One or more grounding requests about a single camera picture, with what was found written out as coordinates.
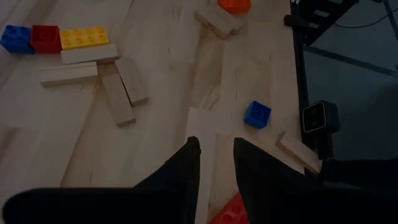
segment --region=blue lego brick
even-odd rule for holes
[[[253,101],[246,111],[246,115],[244,116],[244,122],[255,128],[262,129],[267,126],[270,116],[270,108],[262,105],[257,101]]]
[[[35,51],[29,43],[31,32],[31,28],[8,25],[1,36],[0,44],[10,53],[34,54]]]

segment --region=black cable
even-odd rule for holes
[[[336,26],[340,27],[340,28],[345,28],[345,29],[359,29],[359,28],[364,28],[364,27],[369,27],[369,26],[373,26],[375,24],[378,24],[379,22],[381,22],[383,19],[387,18],[388,16],[390,16],[391,14],[393,14],[394,12],[398,11],[398,9],[394,9],[392,12],[388,13],[386,16],[382,17],[381,19],[379,19],[376,22],[373,22],[371,24],[368,25],[363,25],[363,26],[354,26],[354,27],[348,27],[348,26],[342,26],[339,25],[337,23],[335,23]]]

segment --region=red lego brick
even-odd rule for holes
[[[241,194],[236,194],[210,224],[249,224]]]
[[[248,13],[251,0],[218,0],[218,5],[231,14]]]
[[[60,53],[60,29],[58,26],[32,26],[30,45],[36,53]]]

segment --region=lego brick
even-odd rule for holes
[[[115,44],[97,47],[61,51],[62,63],[80,63],[96,61],[98,63],[113,62],[118,57],[118,49]]]
[[[148,91],[142,82],[136,63],[131,58],[123,57],[116,60],[115,64],[129,95],[131,105],[136,106],[148,102]]]
[[[32,26],[30,45],[36,53],[60,53],[60,29],[58,26]]]
[[[218,0],[218,5],[231,14],[248,13],[251,0]]]
[[[104,27],[90,27],[86,29],[61,30],[60,39],[62,50],[79,49],[109,44]]]
[[[282,133],[276,142],[276,146],[301,163],[310,172],[314,174],[320,172],[322,161],[318,159],[318,155],[289,133]]]
[[[10,53],[34,54],[29,44],[32,29],[19,26],[6,26],[0,44]]]
[[[99,77],[96,62],[42,67],[39,70],[40,83],[44,87],[94,80]]]
[[[249,224],[241,194],[236,194],[209,224]]]
[[[257,101],[253,101],[246,111],[244,122],[255,128],[262,129],[267,126],[270,116],[270,108],[262,105]]]
[[[222,39],[226,39],[233,31],[232,26],[218,17],[209,7],[197,10],[195,18]]]
[[[238,18],[225,11],[222,7],[213,6],[213,11],[218,17],[222,18],[224,21],[232,26],[232,34],[237,34],[242,28],[243,23]]]
[[[127,124],[135,123],[136,117],[132,113],[129,98],[124,90],[123,82],[115,64],[101,65],[98,71],[108,96],[111,114],[116,125],[123,127]]]

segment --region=yellow lego brick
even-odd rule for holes
[[[109,44],[104,27],[60,31],[62,50]]]

